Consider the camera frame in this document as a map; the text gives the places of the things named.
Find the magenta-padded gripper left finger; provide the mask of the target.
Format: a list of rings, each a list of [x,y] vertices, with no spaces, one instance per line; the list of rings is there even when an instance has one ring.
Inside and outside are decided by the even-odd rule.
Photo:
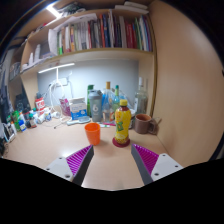
[[[68,157],[58,157],[45,170],[81,186],[93,156],[94,148],[89,145]]]

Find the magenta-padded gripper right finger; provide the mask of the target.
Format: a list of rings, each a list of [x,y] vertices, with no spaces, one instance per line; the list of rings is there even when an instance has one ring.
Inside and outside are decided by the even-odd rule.
[[[131,154],[145,185],[182,169],[182,166],[168,154],[158,155],[137,144],[131,146]]]

